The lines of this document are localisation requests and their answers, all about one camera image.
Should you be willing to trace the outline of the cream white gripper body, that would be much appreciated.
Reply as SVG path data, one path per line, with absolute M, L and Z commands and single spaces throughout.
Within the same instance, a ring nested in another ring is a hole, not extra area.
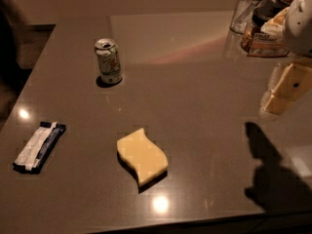
M 311 60 L 278 63 L 260 102 L 259 115 L 264 120 L 276 120 L 311 88 Z

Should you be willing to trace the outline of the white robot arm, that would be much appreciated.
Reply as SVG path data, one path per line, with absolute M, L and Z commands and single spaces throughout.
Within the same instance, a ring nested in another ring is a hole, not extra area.
M 293 0 L 281 29 L 294 58 L 273 68 L 259 108 L 259 115 L 269 121 L 280 117 L 312 88 L 312 0 Z

